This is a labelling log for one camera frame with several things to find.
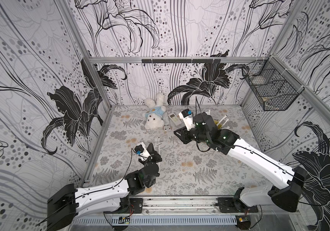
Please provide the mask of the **yellow plastic cup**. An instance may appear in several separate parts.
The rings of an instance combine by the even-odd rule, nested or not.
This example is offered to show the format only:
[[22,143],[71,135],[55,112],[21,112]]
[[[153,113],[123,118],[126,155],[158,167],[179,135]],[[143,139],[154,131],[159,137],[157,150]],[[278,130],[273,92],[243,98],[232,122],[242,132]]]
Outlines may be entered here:
[[218,129],[221,129],[223,127],[223,122],[215,120],[214,123],[216,124]]

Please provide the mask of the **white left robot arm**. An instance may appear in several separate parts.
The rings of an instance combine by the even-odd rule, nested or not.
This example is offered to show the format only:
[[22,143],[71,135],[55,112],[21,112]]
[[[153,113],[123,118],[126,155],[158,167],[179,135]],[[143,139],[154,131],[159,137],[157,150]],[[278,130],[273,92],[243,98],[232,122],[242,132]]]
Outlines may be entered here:
[[90,214],[128,211],[131,207],[128,197],[142,193],[156,183],[160,175],[158,163],[162,161],[152,143],[139,143],[134,154],[143,168],[95,187],[76,188],[74,184],[68,184],[51,196],[47,200],[47,230],[58,231]]

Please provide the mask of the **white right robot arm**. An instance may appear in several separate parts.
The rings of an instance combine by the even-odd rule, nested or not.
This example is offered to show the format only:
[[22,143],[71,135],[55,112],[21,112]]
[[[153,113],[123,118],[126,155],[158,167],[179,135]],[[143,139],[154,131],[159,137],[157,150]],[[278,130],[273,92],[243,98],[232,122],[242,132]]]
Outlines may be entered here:
[[174,131],[184,143],[205,143],[210,149],[233,157],[248,165],[270,184],[254,188],[239,188],[233,196],[231,207],[246,212],[255,206],[276,205],[287,212],[297,210],[307,171],[302,167],[284,165],[248,144],[229,129],[221,129],[212,116],[205,112],[193,115],[189,109],[179,113],[185,126]]

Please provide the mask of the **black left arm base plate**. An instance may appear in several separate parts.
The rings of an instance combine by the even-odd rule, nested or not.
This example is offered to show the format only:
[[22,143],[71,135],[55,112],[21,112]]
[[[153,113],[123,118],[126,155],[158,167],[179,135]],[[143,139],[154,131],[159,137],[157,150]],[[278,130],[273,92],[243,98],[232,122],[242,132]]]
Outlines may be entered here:
[[125,197],[121,199],[121,213],[125,214],[141,214],[143,209],[142,198]]

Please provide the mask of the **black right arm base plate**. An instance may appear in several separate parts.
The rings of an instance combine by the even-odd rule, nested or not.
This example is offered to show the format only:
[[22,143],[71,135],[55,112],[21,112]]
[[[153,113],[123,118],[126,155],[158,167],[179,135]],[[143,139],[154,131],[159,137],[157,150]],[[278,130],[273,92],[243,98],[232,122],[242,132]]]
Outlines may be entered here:
[[244,205],[239,199],[233,197],[218,197],[216,207],[219,208],[221,213],[258,213],[257,206],[248,207]]

